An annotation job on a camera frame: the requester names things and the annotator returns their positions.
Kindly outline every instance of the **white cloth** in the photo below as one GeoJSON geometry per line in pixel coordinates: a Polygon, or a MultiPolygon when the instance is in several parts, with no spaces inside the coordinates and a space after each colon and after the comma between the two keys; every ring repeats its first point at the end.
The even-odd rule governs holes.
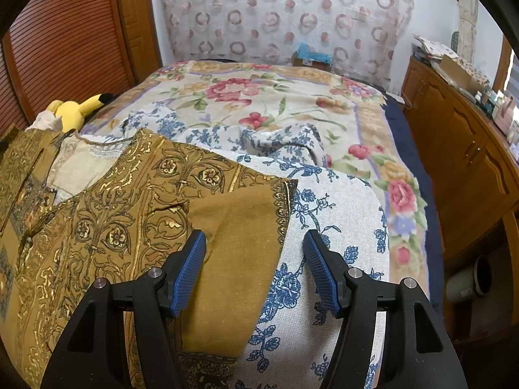
{"type": "Polygon", "coordinates": [[[61,115],[56,117],[52,111],[42,111],[26,130],[30,128],[37,128],[38,130],[48,130],[51,132],[60,132],[63,130],[63,122],[61,121],[61,115]]]}
{"type": "Polygon", "coordinates": [[[459,37],[457,53],[468,62],[474,61],[476,49],[478,0],[458,0],[459,37]]]}

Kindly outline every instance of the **brown ornate cloth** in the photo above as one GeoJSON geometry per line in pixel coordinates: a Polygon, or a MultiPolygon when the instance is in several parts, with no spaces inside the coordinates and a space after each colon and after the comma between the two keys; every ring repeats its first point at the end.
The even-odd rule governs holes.
{"type": "MultiPolygon", "coordinates": [[[[207,253],[190,303],[170,324],[191,387],[226,387],[279,259],[294,180],[139,131],[104,176],[54,205],[47,175],[66,135],[11,132],[0,159],[0,336],[37,388],[90,284],[137,278],[193,228],[207,253]]],[[[132,315],[132,384],[144,387],[132,315]]]]}

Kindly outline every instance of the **floral bedspread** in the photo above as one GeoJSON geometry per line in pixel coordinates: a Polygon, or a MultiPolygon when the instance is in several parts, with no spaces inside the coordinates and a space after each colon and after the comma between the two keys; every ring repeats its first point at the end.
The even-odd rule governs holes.
{"type": "Polygon", "coordinates": [[[313,68],[181,62],[121,95],[81,132],[108,135],[131,111],[155,101],[174,108],[189,128],[241,124],[264,132],[312,123],[328,167],[369,182],[384,208],[390,281],[413,277],[428,294],[426,203],[395,148],[378,90],[313,68]]]}

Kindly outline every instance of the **patterned curtain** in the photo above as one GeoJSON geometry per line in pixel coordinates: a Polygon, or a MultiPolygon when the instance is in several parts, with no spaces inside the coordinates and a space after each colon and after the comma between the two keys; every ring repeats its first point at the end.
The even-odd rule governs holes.
{"type": "Polygon", "coordinates": [[[478,0],[458,0],[459,6],[459,38],[458,55],[468,62],[474,61],[474,47],[476,45],[476,24],[478,0]]]}
{"type": "Polygon", "coordinates": [[[290,65],[301,42],[339,74],[387,87],[414,0],[162,0],[177,61],[290,65]]]}

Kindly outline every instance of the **stuffed toy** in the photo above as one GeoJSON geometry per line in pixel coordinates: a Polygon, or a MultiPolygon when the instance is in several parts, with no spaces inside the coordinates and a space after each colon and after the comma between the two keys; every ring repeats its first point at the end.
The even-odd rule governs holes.
{"type": "Polygon", "coordinates": [[[101,95],[88,98],[83,103],[74,101],[61,102],[56,100],[49,104],[47,111],[51,111],[57,118],[61,116],[64,132],[68,132],[73,128],[79,131],[85,124],[85,117],[98,108],[101,108],[111,99],[112,94],[102,93],[101,95]]]}

